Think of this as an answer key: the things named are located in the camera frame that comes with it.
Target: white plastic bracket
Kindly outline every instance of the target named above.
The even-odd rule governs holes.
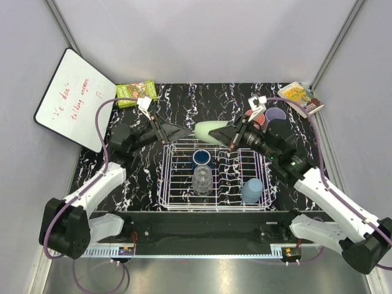
[[[116,236],[123,229],[124,220],[115,214],[107,213],[104,216],[90,219],[90,243],[97,242],[109,236]]]
[[[311,240],[339,254],[342,253],[339,241],[347,238],[347,234],[343,232],[339,225],[319,222],[305,214],[294,218],[290,229],[295,237]]]
[[[150,97],[148,97],[148,96],[145,96],[144,98],[138,98],[137,99],[137,105],[138,105],[138,107],[139,107],[139,110],[145,115],[145,116],[147,116],[147,118],[149,119],[149,120],[151,120],[151,115],[149,114],[149,112],[148,112],[148,109],[149,109],[149,106],[151,105],[151,102],[152,102],[153,100],[150,98]]]
[[[267,103],[266,96],[254,96],[249,98],[247,101],[249,102],[249,105],[253,110],[253,113],[249,117],[248,121],[256,119],[260,114],[264,113],[267,109],[267,107],[265,106],[265,104]]]

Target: yellow book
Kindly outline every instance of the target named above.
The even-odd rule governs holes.
[[[287,85],[286,87],[280,89],[277,94],[282,98],[287,98],[292,101],[299,103],[307,113],[312,115],[315,112],[318,112],[321,108],[324,107],[317,98],[315,98],[310,91],[304,88],[300,83],[295,81]],[[303,111],[294,104],[290,104],[290,106],[298,112],[303,118],[306,118],[306,115]]]

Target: book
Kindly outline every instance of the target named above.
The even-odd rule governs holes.
[[[158,100],[155,84],[153,80],[143,81],[141,83],[117,85],[117,98],[144,98],[146,96],[152,98],[153,101]],[[137,105],[136,101],[119,100],[118,107],[124,108]]]
[[[299,103],[310,115],[318,112],[321,108],[324,107],[324,104],[322,104],[308,89],[306,89],[297,81],[280,89],[277,94],[282,98],[287,98]],[[306,115],[299,107],[291,103],[289,104],[303,118],[306,118]]]

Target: whiteboard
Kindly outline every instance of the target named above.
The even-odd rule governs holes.
[[[116,96],[116,85],[72,49],[65,50],[34,115],[36,123],[86,147],[100,152],[102,145],[95,127],[98,107]],[[102,136],[113,103],[99,113]]]

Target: wire dish rack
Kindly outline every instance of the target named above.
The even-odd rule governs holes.
[[[194,194],[192,187],[192,155],[204,149],[213,157],[214,185],[207,196]],[[275,200],[263,156],[250,149],[231,152],[228,148],[204,143],[193,136],[164,146],[162,174],[158,187],[159,203],[169,211],[260,211]],[[241,189],[251,178],[263,182],[264,191],[258,203],[241,199]]]

